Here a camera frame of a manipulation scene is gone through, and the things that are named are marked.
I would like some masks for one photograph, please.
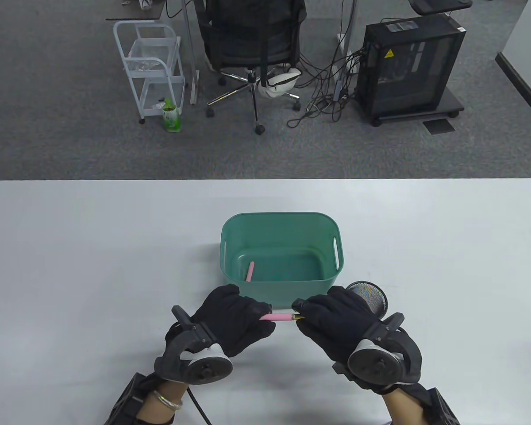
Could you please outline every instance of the gray carpet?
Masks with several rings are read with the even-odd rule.
[[[414,15],[407,0],[359,1],[354,48],[363,24]],[[292,130],[285,122],[298,113],[289,100],[260,99],[267,130],[257,136],[247,93],[217,105],[209,120],[204,102],[224,88],[204,68],[196,26],[202,87],[198,105],[185,107],[183,132],[165,133],[157,118],[140,126],[103,4],[0,2],[0,180],[531,177],[531,110],[494,62],[524,0],[474,0],[455,13],[468,33],[449,86],[466,111],[443,135],[420,121],[373,128],[353,103],[338,123],[322,117]],[[308,11],[302,52],[326,65],[340,4],[308,2]],[[181,34],[181,20],[176,27]],[[185,47],[182,56],[189,73]]]

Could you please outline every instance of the black baseboard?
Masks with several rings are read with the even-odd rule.
[[[514,67],[508,62],[503,53],[498,53],[496,56],[496,62],[500,65],[500,68],[504,74],[509,78],[509,80],[514,85],[515,89],[522,95],[523,99],[531,107],[531,87],[527,85],[525,81],[521,78],[518,72]]]

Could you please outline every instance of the white metal cart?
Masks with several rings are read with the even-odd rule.
[[[124,54],[118,28],[126,25],[134,26],[137,38],[130,51]],[[150,37],[142,37],[141,28],[161,28],[164,36],[153,37],[153,34],[150,34]],[[171,99],[181,113],[185,97],[185,76],[179,55],[181,38],[175,34],[173,28],[152,20],[124,20],[116,22],[113,31],[138,106],[140,124],[146,122],[146,116],[162,115],[159,104],[164,98]],[[134,85],[136,78],[144,79],[139,96]]]

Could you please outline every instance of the green plastic basket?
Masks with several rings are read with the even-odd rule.
[[[251,282],[246,282],[254,261]],[[273,308],[326,294],[344,266],[340,231],[318,212],[238,214],[223,226],[220,268],[240,293]]]

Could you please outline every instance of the green bottle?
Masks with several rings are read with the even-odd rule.
[[[170,99],[165,99],[165,106],[163,107],[163,122],[165,124],[165,130],[170,133],[179,133],[181,131],[181,117],[179,116],[179,111]]]

